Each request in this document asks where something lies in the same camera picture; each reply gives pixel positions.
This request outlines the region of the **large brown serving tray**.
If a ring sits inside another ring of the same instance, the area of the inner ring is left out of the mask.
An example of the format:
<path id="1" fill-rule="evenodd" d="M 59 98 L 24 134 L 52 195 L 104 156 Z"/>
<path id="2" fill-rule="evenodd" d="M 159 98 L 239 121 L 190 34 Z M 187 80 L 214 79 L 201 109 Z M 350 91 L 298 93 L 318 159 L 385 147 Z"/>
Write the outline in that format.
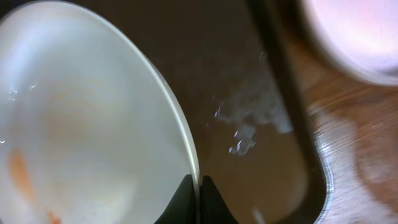
<path id="1" fill-rule="evenodd" d="M 2 1 L 1 19 L 36 1 Z M 198 198 L 209 175 L 240 223 L 313 223 L 326 182 L 307 115 L 276 85 L 246 1 L 63 1 L 117 27 L 158 69 L 187 120 Z"/>

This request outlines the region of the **pink plate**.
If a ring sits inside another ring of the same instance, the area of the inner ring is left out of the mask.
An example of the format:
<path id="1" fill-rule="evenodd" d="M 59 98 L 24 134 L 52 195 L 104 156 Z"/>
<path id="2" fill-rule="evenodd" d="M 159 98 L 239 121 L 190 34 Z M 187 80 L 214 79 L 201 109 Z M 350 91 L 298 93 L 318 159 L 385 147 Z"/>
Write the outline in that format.
<path id="1" fill-rule="evenodd" d="M 397 85 L 397 0 L 300 0 L 297 7 L 308 39 L 338 70 Z"/>

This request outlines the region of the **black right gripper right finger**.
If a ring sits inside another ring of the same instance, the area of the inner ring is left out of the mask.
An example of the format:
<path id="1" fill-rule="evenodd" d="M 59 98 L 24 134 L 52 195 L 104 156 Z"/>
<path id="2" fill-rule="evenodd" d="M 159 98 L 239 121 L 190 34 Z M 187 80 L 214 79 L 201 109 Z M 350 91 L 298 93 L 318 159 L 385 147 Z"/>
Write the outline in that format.
<path id="1" fill-rule="evenodd" d="M 200 215 L 201 224 L 238 224 L 209 175 L 200 186 Z"/>

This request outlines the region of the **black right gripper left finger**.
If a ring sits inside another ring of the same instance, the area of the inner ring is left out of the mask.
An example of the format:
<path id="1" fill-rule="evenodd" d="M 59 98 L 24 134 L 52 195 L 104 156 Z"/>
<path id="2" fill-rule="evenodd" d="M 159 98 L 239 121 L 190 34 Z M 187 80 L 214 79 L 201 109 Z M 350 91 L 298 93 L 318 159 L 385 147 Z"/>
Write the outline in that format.
<path id="1" fill-rule="evenodd" d="M 196 201 L 193 179 L 186 175 L 155 224 L 194 224 Z"/>

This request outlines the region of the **cream white plate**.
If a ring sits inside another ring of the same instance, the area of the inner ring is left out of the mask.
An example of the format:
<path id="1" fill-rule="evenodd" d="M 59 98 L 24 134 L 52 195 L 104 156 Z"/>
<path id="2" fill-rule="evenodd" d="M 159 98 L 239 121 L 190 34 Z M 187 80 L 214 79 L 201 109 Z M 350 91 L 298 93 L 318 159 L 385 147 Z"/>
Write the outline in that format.
<path id="1" fill-rule="evenodd" d="M 1 19 L 1 222 L 155 223 L 198 159 L 183 111 L 112 23 L 63 1 Z"/>

